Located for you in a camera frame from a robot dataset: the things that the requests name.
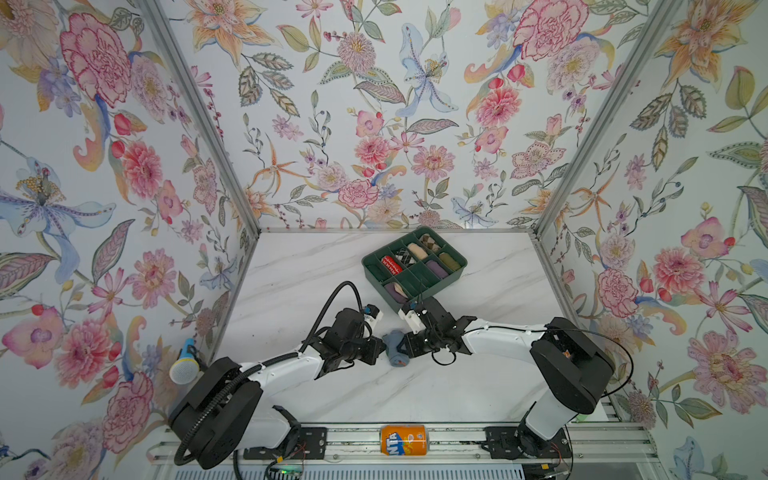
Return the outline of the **blue orange green sock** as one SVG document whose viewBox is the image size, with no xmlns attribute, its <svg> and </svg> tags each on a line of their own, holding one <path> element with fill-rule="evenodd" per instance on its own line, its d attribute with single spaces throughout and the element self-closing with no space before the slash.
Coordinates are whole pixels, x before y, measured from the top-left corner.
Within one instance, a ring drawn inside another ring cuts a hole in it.
<svg viewBox="0 0 768 480">
<path fill-rule="evenodd" d="M 401 330 L 393 330 L 382 337 L 386 355 L 392 367 L 403 368 L 410 362 L 409 356 L 400 351 L 400 345 L 404 339 L 405 333 Z"/>
</svg>

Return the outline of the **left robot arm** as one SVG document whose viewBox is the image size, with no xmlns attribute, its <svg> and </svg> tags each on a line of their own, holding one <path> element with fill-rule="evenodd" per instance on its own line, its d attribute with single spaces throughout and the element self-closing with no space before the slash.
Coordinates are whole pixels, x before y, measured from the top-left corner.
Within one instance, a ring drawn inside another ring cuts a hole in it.
<svg viewBox="0 0 768 480">
<path fill-rule="evenodd" d="M 298 444 L 301 423 L 272 397 L 357 363 L 375 364 L 386 350 L 373 335 L 382 317 L 372 304 L 361 311 L 346 308 L 297 350 L 253 364 L 216 360 L 170 416 L 180 440 L 174 464 L 211 469 L 237 450 L 288 453 Z"/>
</svg>

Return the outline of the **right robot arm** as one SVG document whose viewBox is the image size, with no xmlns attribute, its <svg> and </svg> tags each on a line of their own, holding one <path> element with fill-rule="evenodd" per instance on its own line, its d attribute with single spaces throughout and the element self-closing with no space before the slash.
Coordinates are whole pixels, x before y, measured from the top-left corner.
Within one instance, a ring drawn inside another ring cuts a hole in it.
<svg viewBox="0 0 768 480">
<path fill-rule="evenodd" d="M 615 363 L 563 317 L 543 325 L 510 326 L 474 316 L 458 319 L 434 298 L 405 303 L 398 316 L 409 332 L 397 351 L 409 358 L 448 350 L 453 354 L 495 355 L 536 366 L 548 391 L 528 410 L 518 435 L 552 440 L 579 415 L 590 415 L 615 373 Z"/>
</svg>

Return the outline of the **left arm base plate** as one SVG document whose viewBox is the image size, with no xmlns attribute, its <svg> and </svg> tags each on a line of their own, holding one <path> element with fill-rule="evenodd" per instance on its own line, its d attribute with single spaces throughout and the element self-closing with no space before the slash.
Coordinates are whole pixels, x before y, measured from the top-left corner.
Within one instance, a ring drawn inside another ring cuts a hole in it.
<svg viewBox="0 0 768 480">
<path fill-rule="evenodd" d="M 244 460 L 261 461 L 324 460 L 327 446 L 328 429 L 326 427 L 300 427 L 290 432 L 277 447 L 245 449 L 241 457 Z"/>
</svg>

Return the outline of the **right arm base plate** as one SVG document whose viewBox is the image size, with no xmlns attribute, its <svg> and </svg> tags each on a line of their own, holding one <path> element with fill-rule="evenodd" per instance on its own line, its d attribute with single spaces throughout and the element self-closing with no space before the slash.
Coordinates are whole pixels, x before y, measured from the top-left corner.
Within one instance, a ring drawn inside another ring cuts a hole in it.
<svg viewBox="0 0 768 480">
<path fill-rule="evenodd" d="M 571 443 L 561 428 L 545 440 L 527 426 L 490 426 L 484 429 L 485 450 L 492 459 L 559 460 L 570 458 Z"/>
</svg>

